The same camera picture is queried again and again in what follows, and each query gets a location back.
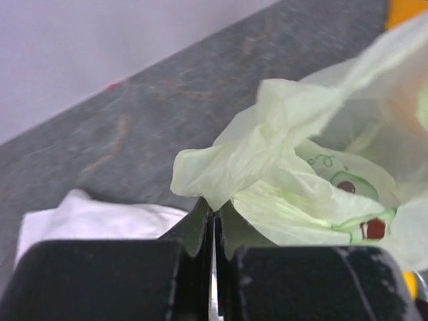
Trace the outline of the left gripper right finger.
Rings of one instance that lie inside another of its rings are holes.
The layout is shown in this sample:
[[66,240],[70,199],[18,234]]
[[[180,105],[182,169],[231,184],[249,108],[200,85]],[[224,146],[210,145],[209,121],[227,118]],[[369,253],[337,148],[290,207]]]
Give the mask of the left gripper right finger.
[[384,250],[280,247],[227,203],[214,214],[217,297],[225,320],[422,320]]

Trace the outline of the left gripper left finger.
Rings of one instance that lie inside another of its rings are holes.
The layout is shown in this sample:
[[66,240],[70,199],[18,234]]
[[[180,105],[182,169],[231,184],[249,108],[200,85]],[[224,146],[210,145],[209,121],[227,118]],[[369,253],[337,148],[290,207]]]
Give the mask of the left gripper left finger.
[[49,240],[19,260],[2,320],[208,320],[213,213],[199,199],[155,240]]

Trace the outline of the light green plastic bag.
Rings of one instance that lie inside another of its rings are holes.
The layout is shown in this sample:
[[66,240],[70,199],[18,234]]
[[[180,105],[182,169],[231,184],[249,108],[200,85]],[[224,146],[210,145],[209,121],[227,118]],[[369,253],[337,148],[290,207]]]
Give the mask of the light green plastic bag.
[[427,268],[427,14],[300,81],[261,82],[171,191],[231,202],[278,245],[374,245]]

